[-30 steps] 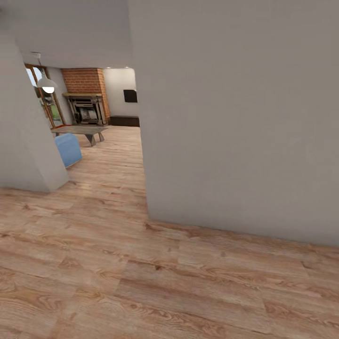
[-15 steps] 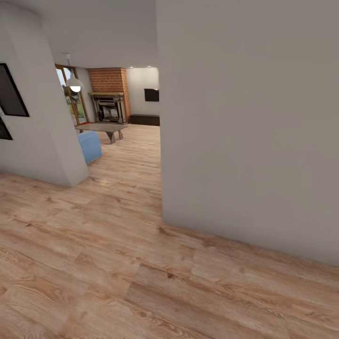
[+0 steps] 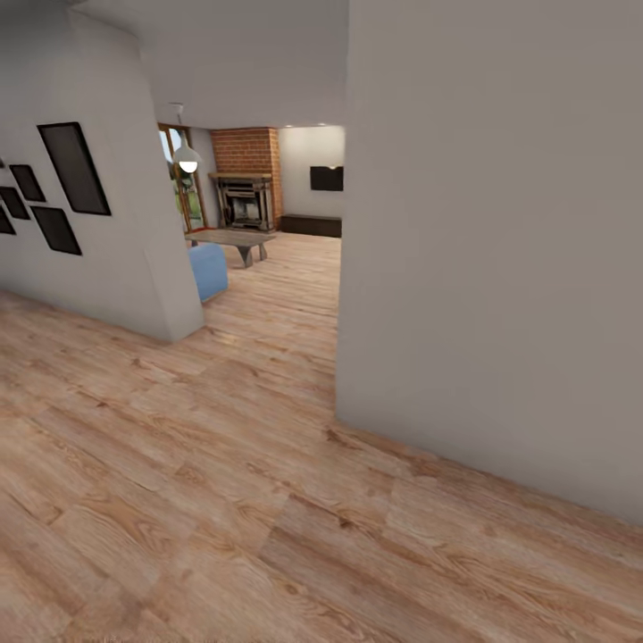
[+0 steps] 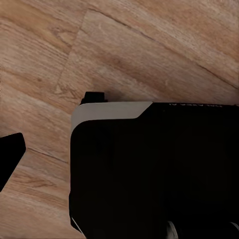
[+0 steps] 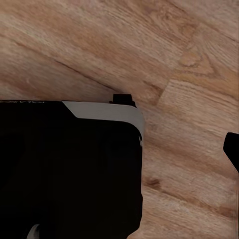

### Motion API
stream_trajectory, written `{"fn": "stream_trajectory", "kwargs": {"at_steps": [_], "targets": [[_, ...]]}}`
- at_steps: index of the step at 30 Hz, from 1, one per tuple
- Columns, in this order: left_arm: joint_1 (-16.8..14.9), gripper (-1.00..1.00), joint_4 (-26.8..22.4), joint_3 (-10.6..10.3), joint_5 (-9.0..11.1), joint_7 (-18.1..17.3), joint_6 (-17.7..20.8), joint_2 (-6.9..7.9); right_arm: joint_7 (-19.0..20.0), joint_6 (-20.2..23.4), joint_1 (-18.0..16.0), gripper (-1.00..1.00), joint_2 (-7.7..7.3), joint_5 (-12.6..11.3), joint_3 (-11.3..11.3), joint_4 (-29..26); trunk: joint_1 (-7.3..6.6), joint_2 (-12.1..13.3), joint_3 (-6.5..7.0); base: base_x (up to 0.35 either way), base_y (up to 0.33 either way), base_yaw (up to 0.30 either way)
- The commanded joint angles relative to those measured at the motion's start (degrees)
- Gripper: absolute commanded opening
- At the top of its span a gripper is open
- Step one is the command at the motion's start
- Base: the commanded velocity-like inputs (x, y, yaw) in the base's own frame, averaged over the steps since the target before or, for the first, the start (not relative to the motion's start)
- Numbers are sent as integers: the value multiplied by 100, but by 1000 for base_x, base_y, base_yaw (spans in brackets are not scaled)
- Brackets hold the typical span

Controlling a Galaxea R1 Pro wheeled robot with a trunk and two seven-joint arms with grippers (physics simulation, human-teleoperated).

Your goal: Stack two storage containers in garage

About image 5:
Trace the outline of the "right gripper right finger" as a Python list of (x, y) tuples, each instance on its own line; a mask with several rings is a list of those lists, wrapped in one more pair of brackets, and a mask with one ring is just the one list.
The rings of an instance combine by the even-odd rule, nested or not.
[(224, 141), (223, 150), (239, 172), (239, 134), (228, 132)]

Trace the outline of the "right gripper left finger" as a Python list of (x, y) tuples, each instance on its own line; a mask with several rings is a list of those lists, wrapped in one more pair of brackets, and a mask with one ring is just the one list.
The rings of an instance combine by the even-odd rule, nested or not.
[(0, 138), (0, 192), (26, 151), (21, 132)]

